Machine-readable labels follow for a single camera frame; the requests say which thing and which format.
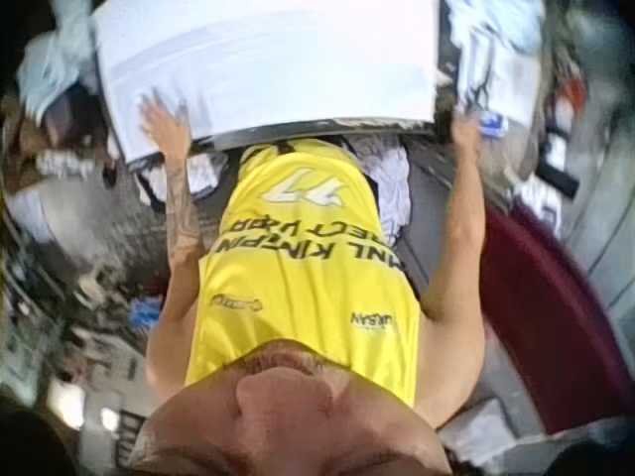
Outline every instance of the paper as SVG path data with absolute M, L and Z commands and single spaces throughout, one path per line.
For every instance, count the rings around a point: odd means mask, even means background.
M 458 93 L 464 102 L 468 91 L 486 78 L 492 58 L 489 97 L 481 95 L 480 106 L 531 128 L 541 80 L 539 58 L 520 55 L 495 35 L 473 29 L 471 41 L 464 44 L 458 76 Z
M 138 106 L 184 101 L 195 139 L 348 117 L 433 121 L 439 0 L 110 0 L 95 15 L 126 162 L 155 152 Z

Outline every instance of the hand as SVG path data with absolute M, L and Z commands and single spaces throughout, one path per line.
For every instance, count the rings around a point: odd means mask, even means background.
M 154 92 L 153 99 L 143 98 L 141 113 L 144 133 L 163 153 L 166 166 L 183 167 L 191 147 L 190 123 L 187 110 L 179 108 L 176 117 L 166 110 L 161 98 Z
M 481 147 L 478 113 L 464 116 L 455 112 L 452 120 L 452 138 L 458 156 L 478 160 Z

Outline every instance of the logo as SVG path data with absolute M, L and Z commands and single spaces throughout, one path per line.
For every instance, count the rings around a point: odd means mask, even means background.
M 394 319 L 390 314 L 363 314 L 353 313 L 350 324 L 358 329 L 365 330 L 393 330 Z
M 253 312 L 260 312 L 262 310 L 262 302 L 259 299 L 240 299 L 228 295 L 215 295 L 211 299 L 211 306 L 214 307 L 215 305 L 234 310 L 249 309 Z

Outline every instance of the nose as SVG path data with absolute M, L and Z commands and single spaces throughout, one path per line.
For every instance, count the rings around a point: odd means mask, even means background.
M 284 367 L 243 378 L 236 397 L 244 439 L 266 453 L 319 446 L 333 406 L 324 380 Z

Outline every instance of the man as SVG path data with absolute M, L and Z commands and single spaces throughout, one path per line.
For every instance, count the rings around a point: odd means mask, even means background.
M 247 150 L 205 255 L 188 189 L 187 118 L 157 99 L 142 110 L 165 156 L 172 277 L 148 349 L 165 403 L 142 430 L 133 467 L 448 474 L 434 428 L 464 404 L 484 350 L 476 122 L 453 125 L 443 255 L 417 299 L 355 158 L 323 141 Z

